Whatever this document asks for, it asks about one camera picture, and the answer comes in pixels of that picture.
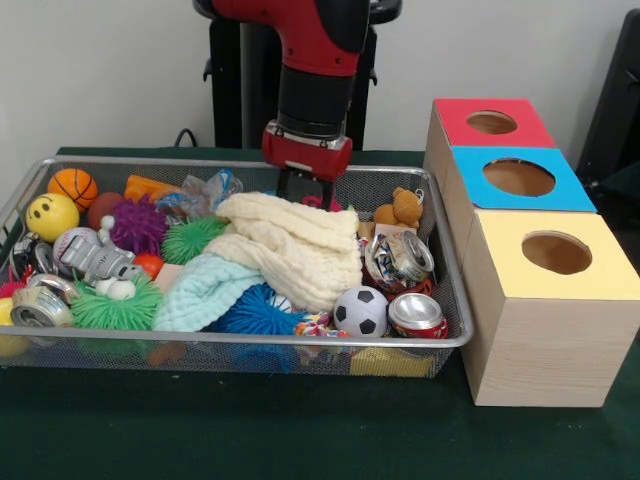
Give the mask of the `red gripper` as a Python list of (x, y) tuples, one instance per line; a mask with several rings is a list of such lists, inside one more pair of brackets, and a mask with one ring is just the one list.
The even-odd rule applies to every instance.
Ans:
[(276, 120), (271, 120), (266, 125), (262, 135), (265, 161), (282, 168), (276, 195), (288, 196), (289, 180), (295, 173), (294, 169), (310, 172), (313, 177), (321, 180), (321, 208), (326, 211), (331, 210), (333, 201), (332, 181), (346, 171), (351, 162), (352, 151), (353, 142), (349, 137), (326, 140), (299, 136), (285, 131)]

